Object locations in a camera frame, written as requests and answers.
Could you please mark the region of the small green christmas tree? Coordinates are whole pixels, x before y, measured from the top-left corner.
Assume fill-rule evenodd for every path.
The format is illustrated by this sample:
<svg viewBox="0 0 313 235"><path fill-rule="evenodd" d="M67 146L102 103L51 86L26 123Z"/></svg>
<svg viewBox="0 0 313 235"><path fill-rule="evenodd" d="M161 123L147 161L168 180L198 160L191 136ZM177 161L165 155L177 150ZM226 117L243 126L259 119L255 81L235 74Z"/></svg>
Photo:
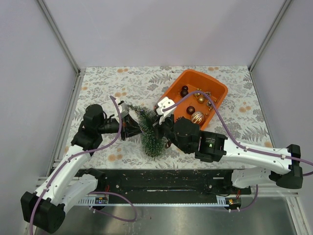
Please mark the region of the small green christmas tree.
<svg viewBox="0 0 313 235"><path fill-rule="evenodd" d="M129 104L128 107L136 113L141 130L140 138L144 153L152 158L160 156L165 149L165 142L163 139L158 139L154 131L154 111L147 107L132 104Z"/></svg>

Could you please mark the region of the orange plastic bin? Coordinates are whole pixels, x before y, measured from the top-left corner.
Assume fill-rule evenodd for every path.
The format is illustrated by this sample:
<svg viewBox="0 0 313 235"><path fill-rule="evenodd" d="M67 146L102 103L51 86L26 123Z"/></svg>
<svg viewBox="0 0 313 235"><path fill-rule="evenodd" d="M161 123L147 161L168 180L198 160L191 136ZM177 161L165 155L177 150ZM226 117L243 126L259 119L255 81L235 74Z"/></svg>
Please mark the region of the orange plastic bin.
<svg viewBox="0 0 313 235"><path fill-rule="evenodd" d="M225 99L228 88L223 83L219 82L217 79L210 75L196 71L196 70L185 70L182 74L175 80L175 82L164 92L161 98L167 96L169 99L173 100L175 103L182 99L180 92L183 86L188 87L188 93L194 91L211 92L211 100L213 101L216 108L219 108ZM197 102L199 96L203 95L193 94L183 101L174 111L174 117L177 119L179 117L185 117L187 119L191 118L191 115L187 114L186 109L189 106L193 106L195 111L200 111L204 114L205 120L201 124L201 130L205 130L209 125L210 120L215 115L215 110L213 107L207 106L208 100L205 99L203 104Z"/></svg>

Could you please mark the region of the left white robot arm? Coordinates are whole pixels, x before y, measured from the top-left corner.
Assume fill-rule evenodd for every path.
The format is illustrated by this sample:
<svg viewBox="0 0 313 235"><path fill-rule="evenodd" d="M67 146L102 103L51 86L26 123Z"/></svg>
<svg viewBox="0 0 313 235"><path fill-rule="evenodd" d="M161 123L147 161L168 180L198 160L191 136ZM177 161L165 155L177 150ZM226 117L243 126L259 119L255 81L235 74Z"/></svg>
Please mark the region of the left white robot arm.
<svg viewBox="0 0 313 235"><path fill-rule="evenodd" d="M71 146L52 174L33 192L25 192L21 197L23 218L29 223L29 233L38 227L52 234L63 223L66 214L87 194L103 193L106 188L105 174L94 168L73 185L69 185L80 167L93 154L109 148L119 138L128 137L123 130L130 120L125 102L113 101L115 114L107 118L101 105L86 108L83 121L75 134Z"/></svg>

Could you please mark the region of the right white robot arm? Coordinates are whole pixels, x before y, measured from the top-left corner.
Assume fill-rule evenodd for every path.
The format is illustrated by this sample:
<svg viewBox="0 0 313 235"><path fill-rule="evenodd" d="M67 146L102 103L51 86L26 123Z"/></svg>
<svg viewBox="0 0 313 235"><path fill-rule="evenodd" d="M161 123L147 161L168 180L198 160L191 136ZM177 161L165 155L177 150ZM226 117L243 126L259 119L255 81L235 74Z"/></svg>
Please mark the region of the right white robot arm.
<svg viewBox="0 0 313 235"><path fill-rule="evenodd" d="M185 154L207 163L229 161L252 165L252 168L234 170L223 180L223 189L229 194L240 188L275 182L278 187L301 189L303 170L300 166L300 146L290 144L286 148L268 148L238 143L227 136L202 131L198 124L181 117L152 118L153 130L158 139L166 138Z"/></svg>

